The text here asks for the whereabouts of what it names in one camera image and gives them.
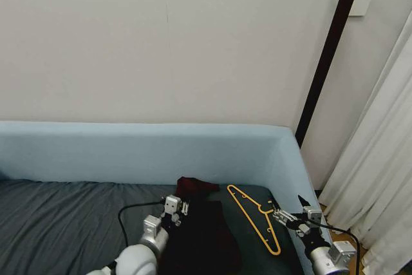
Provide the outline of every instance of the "gray bed sheet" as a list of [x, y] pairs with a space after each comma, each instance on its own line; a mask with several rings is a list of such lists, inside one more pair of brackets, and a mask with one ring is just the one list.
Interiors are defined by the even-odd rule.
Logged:
[[[124, 248], [118, 210], [127, 204], [159, 200], [173, 194], [175, 188], [173, 185], [1, 181], [1, 274], [81, 275], [100, 269]], [[264, 187], [239, 188], [262, 204], [270, 195]], [[274, 223], [282, 253], [272, 256], [225, 186], [209, 200], [222, 202], [225, 219], [242, 253], [240, 274], [303, 273], [290, 236], [282, 225]], [[161, 205], [128, 209], [123, 219], [129, 242], [138, 242], [148, 214], [161, 212]], [[257, 225], [264, 228], [265, 219], [257, 209], [255, 215]]]

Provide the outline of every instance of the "bed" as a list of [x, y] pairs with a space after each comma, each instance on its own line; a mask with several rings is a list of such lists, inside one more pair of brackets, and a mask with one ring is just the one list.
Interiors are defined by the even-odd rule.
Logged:
[[[231, 124], [0, 122], [2, 274], [84, 274], [117, 257], [124, 240], [117, 211], [174, 192], [182, 175], [239, 184], [255, 199], [272, 195], [301, 211], [297, 194], [317, 205], [288, 128]], [[311, 274], [300, 240], [275, 227], [283, 253], [270, 255], [221, 186], [239, 243], [240, 274]], [[159, 206], [130, 210], [131, 242]], [[324, 231], [326, 239], [329, 234]]]

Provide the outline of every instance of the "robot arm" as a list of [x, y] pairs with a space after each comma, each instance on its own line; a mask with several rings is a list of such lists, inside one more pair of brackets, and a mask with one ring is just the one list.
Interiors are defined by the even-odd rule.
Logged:
[[180, 226], [188, 210], [188, 203], [177, 196], [168, 196], [162, 215], [159, 218], [149, 215], [144, 220], [139, 244], [126, 247], [114, 262], [87, 275], [156, 275], [157, 260], [166, 247], [169, 232]]
[[322, 211], [310, 206], [301, 197], [299, 199], [303, 206], [301, 214], [290, 214], [275, 205], [273, 217], [300, 237], [316, 275], [349, 274], [348, 264], [356, 254], [355, 248], [348, 241], [332, 244], [325, 241], [322, 230], [317, 225], [321, 223]]

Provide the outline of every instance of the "light blue headboard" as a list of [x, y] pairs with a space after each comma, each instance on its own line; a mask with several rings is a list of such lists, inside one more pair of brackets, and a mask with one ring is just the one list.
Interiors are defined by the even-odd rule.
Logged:
[[[302, 209], [298, 194], [318, 205], [288, 128], [0, 122], [1, 179], [175, 184], [182, 175], [265, 186], [291, 213]], [[291, 235], [311, 274], [301, 241]]]

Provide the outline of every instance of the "black cloth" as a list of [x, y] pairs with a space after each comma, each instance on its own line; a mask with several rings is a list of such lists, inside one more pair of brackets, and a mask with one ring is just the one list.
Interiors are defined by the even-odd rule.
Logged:
[[235, 274], [241, 253], [226, 224], [220, 201], [204, 200], [219, 185], [181, 177], [175, 195], [190, 201], [189, 214], [170, 233], [159, 274]]

